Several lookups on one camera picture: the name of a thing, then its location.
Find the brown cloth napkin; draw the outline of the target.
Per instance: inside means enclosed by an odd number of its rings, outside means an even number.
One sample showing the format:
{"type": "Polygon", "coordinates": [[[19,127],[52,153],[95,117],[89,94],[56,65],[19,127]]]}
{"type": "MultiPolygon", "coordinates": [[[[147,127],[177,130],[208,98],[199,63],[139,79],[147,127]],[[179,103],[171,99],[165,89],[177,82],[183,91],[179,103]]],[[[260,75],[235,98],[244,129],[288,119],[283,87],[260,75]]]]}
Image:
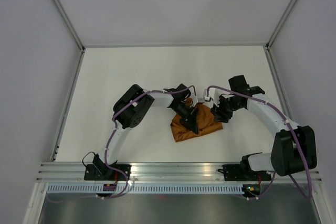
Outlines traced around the brown cloth napkin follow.
{"type": "MultiPolygon", "coordinates": [[[[187,98],[183,101],[186,103],[186,105],[193,106],[193,100],[191,98],[187,98]]],[[[198,103],[194,107],[196,107],[196,110],[198,110],[197,125],[199,133],[195,134],[183,127],[180,124],[181,117],[175,113],[175,116],[170,124],[175,142],[181,142],[191,138],[204,136],[223,129],[223,126],[220,122],[214,121],[214,116],[212,115],[209,107],[202,103],[198,103]]]]}

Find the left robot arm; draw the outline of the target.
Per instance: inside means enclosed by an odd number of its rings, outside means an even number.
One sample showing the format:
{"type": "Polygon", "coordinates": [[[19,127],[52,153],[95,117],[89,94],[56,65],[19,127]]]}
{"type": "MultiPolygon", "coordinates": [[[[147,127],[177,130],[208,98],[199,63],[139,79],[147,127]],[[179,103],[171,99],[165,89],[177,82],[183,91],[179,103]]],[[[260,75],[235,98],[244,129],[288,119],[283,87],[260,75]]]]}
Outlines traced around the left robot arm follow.
{"type": "Polygon", "coordinates": [[[180,84],[175,89],[146,90],[132,85],[113,106],[114,128],[103,149],[92,152],[94,157],[90,164],[82,162],[86,168],[84,180],[126,182],[130,179],[131,165],[118,164],[117,155],[127,135],[142,122],[150,108],[172,109],[180,116],[182,127],[197,134],[198,109],[185,103],[192,94],[191,89],[195,87],[180,84]]]}

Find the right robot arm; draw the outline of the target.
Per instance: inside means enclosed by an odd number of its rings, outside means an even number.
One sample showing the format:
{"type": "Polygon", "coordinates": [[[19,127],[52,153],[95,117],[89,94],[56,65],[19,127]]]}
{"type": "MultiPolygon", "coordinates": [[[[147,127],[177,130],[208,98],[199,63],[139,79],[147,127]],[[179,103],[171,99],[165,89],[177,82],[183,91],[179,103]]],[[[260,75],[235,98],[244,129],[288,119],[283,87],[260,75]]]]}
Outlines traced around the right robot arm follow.
{"type": "Polygon", "coordinates": [[[219,94],[218,86],[204,91],[204,99],[212,101],[211,113],[216,122],[228,123],[233,113],[246,109],[253,114],[274,138],[270,153],[252,153],[242,157],[239,172],[245,179],[260,171],[273,171],[287,176],[316,168],[317,152],[314,130],[301,126],[285,116],[259,86],[251,87],[243,75],[229,79],[229,97],[219,94]]]}

